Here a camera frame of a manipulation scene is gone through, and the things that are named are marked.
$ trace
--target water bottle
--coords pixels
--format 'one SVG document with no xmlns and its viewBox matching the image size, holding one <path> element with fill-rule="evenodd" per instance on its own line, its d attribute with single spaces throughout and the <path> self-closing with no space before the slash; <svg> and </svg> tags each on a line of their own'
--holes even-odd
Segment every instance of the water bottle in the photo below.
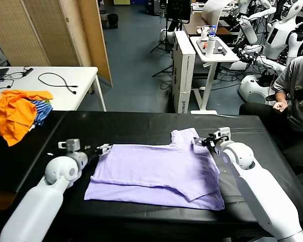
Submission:
<svg viewBox="0 0 303 242">
<path fill-rule="evenodd" d="M 217 33 L 217 25 L 213 24 L 209 31 L 209 36 L 216 36 Z"/>
</svg>

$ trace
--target black table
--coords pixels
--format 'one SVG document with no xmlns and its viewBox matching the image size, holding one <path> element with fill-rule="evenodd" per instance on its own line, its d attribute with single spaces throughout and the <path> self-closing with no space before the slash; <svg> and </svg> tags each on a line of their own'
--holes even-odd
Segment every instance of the black table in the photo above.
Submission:
<svg viewBox="0 0 303 242">
<path fill-rule="evenodd" d="M 58 141 L 79 138 L 81 145 L 104 143 L 164 145 L 171 141 L 174 129 L 195 127 L 200 137 L 207 137 L 219 127 L 229 126 L 234 141 L 249 145 L 259 163 L 269 170 L 296 205 L 303 226 L 303 186 L 278 151 L 261 121 L 254 116 L 214 116 L 156 113 L 68 112 L 56 129 L 50 147 Z M 50 152 L 57 154 L 56 149 Z M 42 164 L 51 157 L 44 155 Z M 56 226 L 94 229 L 98 233 L 149 234 L 176 238 L 230 236 L 265 236 L 248 205 L 239 193 L 226 164 L 215 156 L 221 171 L 220 188 L 226 209 L 208 210 L 151 206 L 144 204 L 84 201 L 92 162 L 80 180 L 65 193 L 65 201 L 55 221 Z"/>
<path fill-rule="evenodd" d="M 42 149 L 65 114 L 66 112 L 52 112 L 44 126 L 36 127 L 12 147 L 0 137 L 0 210 L 7 209 L 22 189 L 28 175 L 33 172 Z"/>
</svg>

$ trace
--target purple t-shirt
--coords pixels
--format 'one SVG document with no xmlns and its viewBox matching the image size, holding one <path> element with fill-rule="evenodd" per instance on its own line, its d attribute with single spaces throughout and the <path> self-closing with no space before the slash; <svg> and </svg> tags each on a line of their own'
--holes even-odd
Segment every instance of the purple t-shirt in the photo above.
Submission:
<svg viewBox="0 0 303 242">
<path fill-rule="evenodd" d="M 191 128 L 174 130 L 170 145 L 113 145 L 100 157 L 84 199 L 224 209 L 220 172 L 194 137 Z"/>
</svg>

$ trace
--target table leg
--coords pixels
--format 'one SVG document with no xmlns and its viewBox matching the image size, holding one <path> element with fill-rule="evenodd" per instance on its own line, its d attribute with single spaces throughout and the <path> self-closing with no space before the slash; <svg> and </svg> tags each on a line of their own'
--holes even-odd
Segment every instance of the table leg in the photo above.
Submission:
<svg viewBox="0 0 303 242">
<path fill-rule="evenodd" d="M 214 76 L 214 80 L 216 80 L 218 78 L 220 67 L 221 67 L 221 62 L 218 62 L 218 65 L 217 65 L 217 68 L 216 68 L 216 74 Z"/>
<path fill-rule="evenodd" d="M 94 87 L 94 91 L 95 91 L 97 97 L 101 101 L 103 111 L 106 112 L 107 111 L 106 104 L 105 104 L 105 100 L 104 100 L 103 95 L 102 95 L 102 90 L 101 90 L 100 82 L 99 82 L 99 79 L 98 79 L 97 75 L 95 76 L 95 80 L 93 81 L 93 87 Z"/>
<path fill-rule="evenodd" d="M 209 72 L 209 75 L 208 75 L 208 78 L 207 78 L 206 89 L 204 91 L 203 98 L 202 98 L 202 103 L 201 103 L 201 107 L 200 107 L 201 110 L 205 110 L 207 108 L 207 103 L 208 103 L 208 100 L 209 100 L 209 96 L 210 96 L 210 92 L 211 92 L 211 88 L 212 88 L 212 83 L 213 83 L 213 80 L 214 80 L 214 76 L 216 74 L 217 64 L 218 64 L 217 62 L 213 62 L 211 64 L 210 72 Z"/>
</svg>

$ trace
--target white table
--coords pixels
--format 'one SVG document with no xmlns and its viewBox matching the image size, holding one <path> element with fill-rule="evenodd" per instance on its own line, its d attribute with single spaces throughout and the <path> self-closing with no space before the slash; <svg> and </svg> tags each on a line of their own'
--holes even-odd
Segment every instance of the white table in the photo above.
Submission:
<svg viewBox="0 0 303 242">
<path fill-rule="evenodd" d="M 215 111 L 206 110 L 206 107 L 207 107 L 207 103 L 209 100 L 209 96 L 210 96 L 214 76 L 216 73 L 217 65 L 218 65 L 218 63 L 221 63 L 221 62 L 237 62 L 237 61 L 239 61 L 239 58 L 220 38 L 218 38 L 218 41 L 223 46 L 223 48 L 227 51 L 226 55 L 213 54 L 211 57 L 206 57 L 201 52 L 199 46 L 197 45 L 198 40 L 200 40 L 200 37 L 198 37 L 198 36 L 190 37 L 190 41 L 191 41 L 192 45 L 194 46 L 195 51 L 197 52 L 197 54 L 200 57 L 200 59 L 202 60 L 202 62 L 205 62 L 203 67 L 210 66 L 210 71 L 208 74 L 203 97 L 201 97 L 199 89 L 192 89 L 195 94 L 197 104 L 198 104 L 198 107 L 200 108 L 200 111 L 191 111 L 191 113 L 214 114 Z"/>
<path fill-rule="evenodd" d="M 23 67 L 0 67 L 9 68 L 7 74 L 14 72 L 22 72 Z M 106 111 L 105 101 L 102 95 L 100 83 L 97 77 L 97 67 L 27 67 L 34 70 L 21 79 L 16 79 L 13 86 L 10 88 L 28 90 L 28 91 L 49 91 L 53 95 L 53 100 L 50 101 L 53 110 L 72 111 L 77 110 L 85 94 L 93 85 L 95 94 L 99 98 L 102 108 Z M 38 76 L 42 73 L 55 73 L 63 77 L 68 86 L 77 85 L 78 87 L 70 87 L 76 94 L 71 93 L 66 87 L 51 87 L 41 83 Z M 65 85 L 63 80 L 58 76 L 47 74 L 41 77 L 43 81 L 51 85 Z M 0 82 L 0 87 L 11 85 L 11 81 Z"/>
</svg>

